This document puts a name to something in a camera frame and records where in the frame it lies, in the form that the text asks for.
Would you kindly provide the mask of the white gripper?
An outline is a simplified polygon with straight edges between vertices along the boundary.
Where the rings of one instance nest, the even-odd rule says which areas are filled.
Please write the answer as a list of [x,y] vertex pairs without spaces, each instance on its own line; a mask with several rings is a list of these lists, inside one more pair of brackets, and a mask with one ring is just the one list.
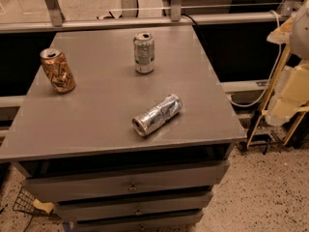
[[[273,44],[288,44],[295,18],[291,16],[267,36]],[[271,126],[282,126],[290,121],[296,110],[309,102],[309,64],[294,68],[286,66],[280,73],[270,98],[265,119]]]

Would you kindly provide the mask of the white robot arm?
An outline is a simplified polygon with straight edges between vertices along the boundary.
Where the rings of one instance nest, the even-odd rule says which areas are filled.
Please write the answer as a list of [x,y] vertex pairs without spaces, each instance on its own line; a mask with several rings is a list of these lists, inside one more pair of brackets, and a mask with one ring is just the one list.
[[272,31],[267,41],[289,44],[291,53],[304,61],[294,68],[284,67],[270,98],[266,121],[271,126],[282,126],[309,102],[309,1],[301,6],[296,15]]

